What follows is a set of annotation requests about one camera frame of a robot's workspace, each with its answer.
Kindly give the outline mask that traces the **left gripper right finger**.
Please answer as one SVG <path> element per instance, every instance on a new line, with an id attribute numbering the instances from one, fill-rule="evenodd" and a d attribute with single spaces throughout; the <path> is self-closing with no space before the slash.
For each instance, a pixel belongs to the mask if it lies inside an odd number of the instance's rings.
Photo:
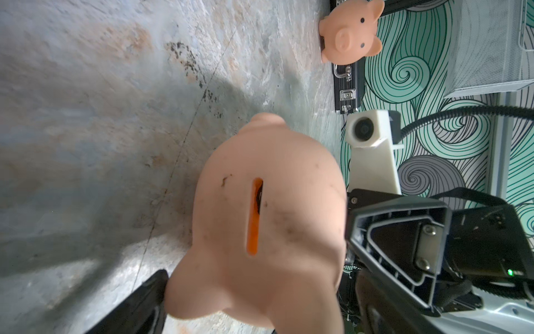
<path id="1" fill-rule="evenodd" d="M 355 284 L 365 333 L 441 333 L 395 289 L 363 269 Z"/>

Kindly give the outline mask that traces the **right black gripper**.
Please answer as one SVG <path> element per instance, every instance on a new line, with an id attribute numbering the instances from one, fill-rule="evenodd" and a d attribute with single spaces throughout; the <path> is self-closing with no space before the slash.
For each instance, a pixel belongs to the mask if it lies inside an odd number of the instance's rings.
<path id="1" fill-rule="evenodd" d="M 469 297 L 470 307 L 479 308 L 473 288 L 532 301 L 533 252 L 515 208 L 467 188 L 435 198 L 479 206 L 452 214 L 448 205 L 432 198 L 352 190 L 345 232 L 348 249 L 372 274 L 422 309 L 433 304 L 445 309 L 463 296 Z M 435 292 L 442 263 L 446 275 Z"/>

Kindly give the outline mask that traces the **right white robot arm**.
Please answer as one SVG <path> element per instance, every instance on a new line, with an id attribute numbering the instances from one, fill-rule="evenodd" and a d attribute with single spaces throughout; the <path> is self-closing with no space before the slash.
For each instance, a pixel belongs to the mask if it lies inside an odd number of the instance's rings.
<path id="1" fill-rule="evenodd" d="M 346 241 L 338 300 L 356 333 L 533 332 L 533 252 L 500 198 L 355 189 Z"/>

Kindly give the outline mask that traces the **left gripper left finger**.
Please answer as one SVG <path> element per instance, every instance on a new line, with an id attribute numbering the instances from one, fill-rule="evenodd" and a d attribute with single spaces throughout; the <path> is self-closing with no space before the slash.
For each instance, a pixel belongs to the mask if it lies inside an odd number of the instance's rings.
<path id="1" fill-rule="evenodd" d="M 161 334 L 167 317 L 164 309 L 167 282 L 168 272 L 156 271 L 87 333 Z"/>

